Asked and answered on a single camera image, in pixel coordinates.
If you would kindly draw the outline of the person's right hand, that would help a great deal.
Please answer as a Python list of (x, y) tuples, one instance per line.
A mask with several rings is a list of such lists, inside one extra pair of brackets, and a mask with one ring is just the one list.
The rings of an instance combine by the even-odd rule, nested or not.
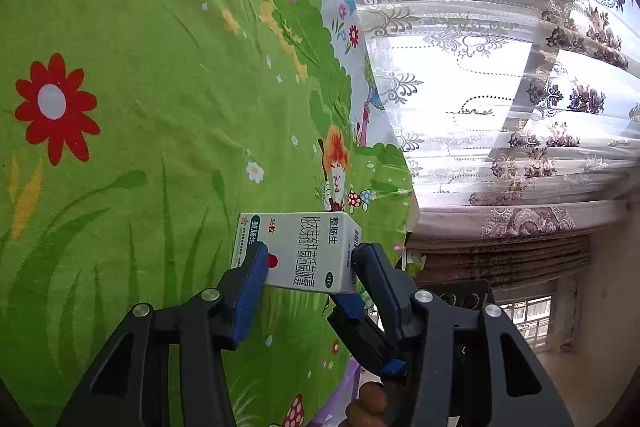
[(359, 388), (358, 398), (346, 407), (340, 427), (386, 427), (383, 416), (387, 407), (384, 386), (368, 381)]

